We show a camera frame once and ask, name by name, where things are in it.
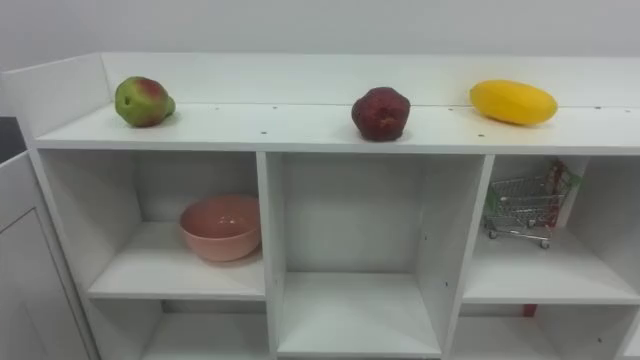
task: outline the shelf back panel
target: shelf back panel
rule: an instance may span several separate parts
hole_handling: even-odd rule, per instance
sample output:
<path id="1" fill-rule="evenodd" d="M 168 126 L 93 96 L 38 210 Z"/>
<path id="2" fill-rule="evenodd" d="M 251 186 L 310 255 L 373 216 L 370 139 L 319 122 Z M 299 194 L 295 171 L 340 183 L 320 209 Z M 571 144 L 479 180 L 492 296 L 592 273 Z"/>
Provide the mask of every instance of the shelf back panel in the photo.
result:
<path id="1" fill-rule="evenodd" d="M 414 272 L 420 157 L 286 155 L 289 271 Z"/>
<path id="2" fill-rule="evenodd" d="M 3 74 L 6 93 L 27 141 L 109 103 L 100 54 Z"/>
<path id="3" fill-rule="evenodd" d="M 562 106 L 640 106 L 637 58 L 103 53 L 113 94 L 128 76 L 160 81 L 177 102 L 351 105 L 392 86 L 414 105 L 468 105 L 488 79 L 544 88 Z"/>
<path id="4" fill-rule="evenodd" d="M 178 221 L 191 204 L 218 195 L 258 195 L 254 153 L 142 152 L 135 182 L 144 221 Z"/>

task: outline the red object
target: red object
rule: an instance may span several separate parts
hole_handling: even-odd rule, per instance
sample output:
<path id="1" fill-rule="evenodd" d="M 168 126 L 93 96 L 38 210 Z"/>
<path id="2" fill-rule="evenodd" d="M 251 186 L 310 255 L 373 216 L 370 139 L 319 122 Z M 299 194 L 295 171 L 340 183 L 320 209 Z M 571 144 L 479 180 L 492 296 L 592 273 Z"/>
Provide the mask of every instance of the red object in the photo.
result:
<path id="1" fill-rule="evenodd" d="M 351 118 L 365 139 L 393 141 L 402 136 L 410 108 L 406 97 L 390 87 L 379 87 L 353 104 Z"/>
<path id="2" fill-rule="evenodd" d="M 527 304 L 522 307 L 522 316 L 524 317 L 533 317 L 536 314 L 536 310 L 538 310 L 538 305 L 536 304 Z"/>

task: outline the cubby compartment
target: cubby compartment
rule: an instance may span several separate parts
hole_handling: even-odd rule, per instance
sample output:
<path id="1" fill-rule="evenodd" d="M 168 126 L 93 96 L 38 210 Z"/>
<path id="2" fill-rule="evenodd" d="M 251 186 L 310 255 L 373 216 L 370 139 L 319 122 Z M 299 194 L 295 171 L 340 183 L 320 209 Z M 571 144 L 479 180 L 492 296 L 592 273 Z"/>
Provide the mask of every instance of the cubby compartment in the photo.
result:
<path id="1" fill-rule="evenodd" d="M 491 180 L 544 174 L 554 160 L 545 156 L 497 156 Z M 640 249 L 634 237 L 638 232 L 633 230 L 634 221 L 628 219 L 622 224 L 625 220 L 621 218 L 623 209 L 637 208 L 638 198 L 629 196 L 637 193 L 636 183 L 627 175 L 632 171 L 640 175 L 640 162 L 583 156 L 560 160 L 581 180 L 559 211 L 550 248 L 542 249 L 538 241 L 508 235 L 490 239 L 481 227 L 465 287 L 465 303 L 640 303 L 640 267 L 629 255 L 631 249 Z M 625 230 L 629 231 L 628 237 L 620 234 Z"/>
<path id="2" fill-rule="evenodd" d="M 205 262 L 185 246 L 178 224 L 200 199 L 257 195 L 255 154 L 48 150 L 41 156 L 68 251 L 86 268 L 81 278 L 89 297 L 264 299 L 259 250 L 235 262 Z"/>
<path id="3" fill-rule="evenodd" d="M 94 299 L 91 309 L 104 359 L 269 358 L 264 309 L 252 302 Z"/>
<path id="4" fill-rule="evenodd" d="M 615 358 L 638 311 L 627 305 L 540 305 L 534 314 L 487 306 L 458 320 L 453 360 Z"/>
<path id="5" fill-rule="evenodd" d="M 488 167 L 484 156 L 259 157 L 278 354 L 440 357 Z"/>
<path id="6" fill-rule="evenodd" d="M 245 347 L 250 354 L 254 338 L 267 356 L 264 314 L 168 315 L 160 306 L 162 300 L 264 301 L 261 249 L 234 262 L 206 262 L 186 247 L 178 225 L 184 208 L 200 199 L 257 196 L 255 153 L 39 155 L 103 359 L 233 358 Z"/>

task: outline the toy fruit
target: toy fruit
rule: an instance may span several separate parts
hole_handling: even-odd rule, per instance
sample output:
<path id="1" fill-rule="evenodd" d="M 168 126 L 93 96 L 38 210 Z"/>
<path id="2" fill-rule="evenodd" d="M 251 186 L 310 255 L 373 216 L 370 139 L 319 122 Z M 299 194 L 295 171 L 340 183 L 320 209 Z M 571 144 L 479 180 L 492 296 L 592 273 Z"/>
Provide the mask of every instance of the toy fruit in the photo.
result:
<path id="1" fill-rule="evenodd" d="M 471 89 L 470 95 L 471 103 L 482 114 L 518 125 L 545 122 L 558 110 L 549 93 L 515 81 L 483 81 Z"/>
<path id="2" fill-rule="evenodd" d="M 159 82 L 132 76 L 116 89 L 116 112 L 133 127 L 160 124 L 173 114 L 176 104 Z"/>
<path id="3" fill-rule="evenodd" d="M 362 137 L 371 141 L 392 141 L 402 135 L 411 103 L 390 87 L 369 90 L 353 104 L 351 118 Z"/>

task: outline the metal wire basket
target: metal wire basket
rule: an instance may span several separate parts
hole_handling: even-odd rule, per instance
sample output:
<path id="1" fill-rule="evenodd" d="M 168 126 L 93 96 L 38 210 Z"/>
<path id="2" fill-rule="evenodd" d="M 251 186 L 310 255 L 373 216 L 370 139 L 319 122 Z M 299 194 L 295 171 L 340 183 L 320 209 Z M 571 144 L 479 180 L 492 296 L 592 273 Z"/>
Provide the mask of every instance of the metal wire basket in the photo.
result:
<path id="1" fill-rule="evenodd" d="M 548 249 L 562 205 L 579 181 L 560 160 L 555 160 L 544 176 L 492 182 L 484 219 L 489 237 L 538 240 L 540 247 Z"/>

